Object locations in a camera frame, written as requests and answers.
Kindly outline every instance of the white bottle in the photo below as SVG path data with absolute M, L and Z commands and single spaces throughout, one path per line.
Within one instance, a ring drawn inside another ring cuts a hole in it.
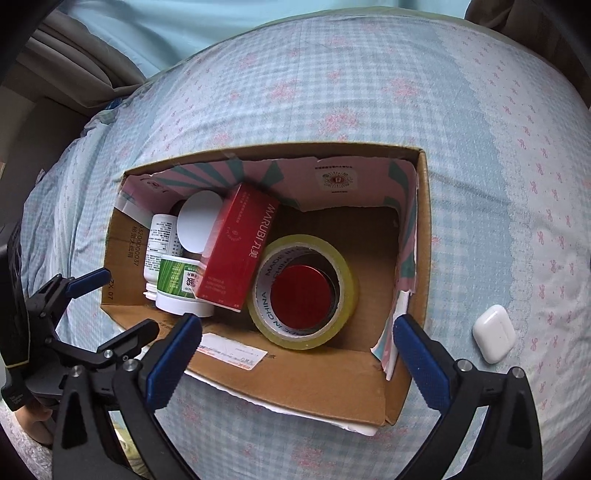
M 150 293 L 156 291 L 158 283 L 158 271 L 160 270 L 160 258 L 162 255 L 182 256 L 183 247 L 178 241 L 177 217 L 159 213 L 152 218 L 148 248 L 144 263 L 144 278 L 146 289 Z

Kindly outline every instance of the red box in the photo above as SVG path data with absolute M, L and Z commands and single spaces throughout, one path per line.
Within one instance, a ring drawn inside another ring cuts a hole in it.
M 239 312 L 267 243 L 279 201 L 248 183 L 235 187 L 213 224 L 195 297 Z

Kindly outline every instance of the light blue fabric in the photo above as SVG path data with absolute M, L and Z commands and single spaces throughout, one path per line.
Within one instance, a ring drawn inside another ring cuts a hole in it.
M 66 0 L 61 11 L 150 77 L 227 38 L 281 18 L 352 7 L 402 7 L 464 17 L 469 0 Z
M 419 146 L 433 224 L 428 333 L 479 368 L 525 369 L 551 479 L 589 429 L 589 138 L 589 111 L 562 75 L 469 27 L 379 15 L 273 25 L 182 62 L 88 123 L 27 200 L 23 285 L 32 293 L 55 273 L 103 265 L 129 168 L 273 142 Z M 490 366 L 471 328 L 494 303 L 518 340 Z M 88 349 L 116 333 L 99 293 L 72 301 L 59 331 Z M 414 384 L 396 425 L 369 438 L 187 376 L 158 418 L 197 474 L 216 480 L 392 479 L 437 420 Z

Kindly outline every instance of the blue and white checkered fabric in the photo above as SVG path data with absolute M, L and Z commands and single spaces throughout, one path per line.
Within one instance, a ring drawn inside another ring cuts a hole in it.
M 25 206 L 24 285 L 102 266 L 129 168 L 271 142 L 416 145 L 433 209 L 428 332 L 479 368 L 525 368 L 553 478 L 590 422 L 590 138 L 589 112 L 561 74 L 468 26 L 387 15 L 273 25 L 159 74 L 88 123 Z M 495 303 L 518 343 L 490 367 L 471 327 Z M 73 301 L 59 331 L 88 349 L 117 332 L 98 293 Z M 357 480 L 395 478 L 437 417 L 413 384 L 398 423 L 364 437 L 185 376 L 158 418 L 205 479 Z

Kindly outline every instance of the yellow tape roll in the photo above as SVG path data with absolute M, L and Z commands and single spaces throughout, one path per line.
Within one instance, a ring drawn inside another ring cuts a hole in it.
M 271 286 L 276 276 L 296 258 L 311 253 L 324 256 L 335 269 L 339 298 L 330 320 L 318 331 L 292 330 L 277 318 L 271 307 Z M 342 255 L 324 240 L 311 235 L 284 236 L 265 248 L 261 267 L 248 297 L 248 310 L 261 333 L 271 342 L 292 350 L 307 350 L 328 342 L 343 327 L 357 306 L 356 281 Z

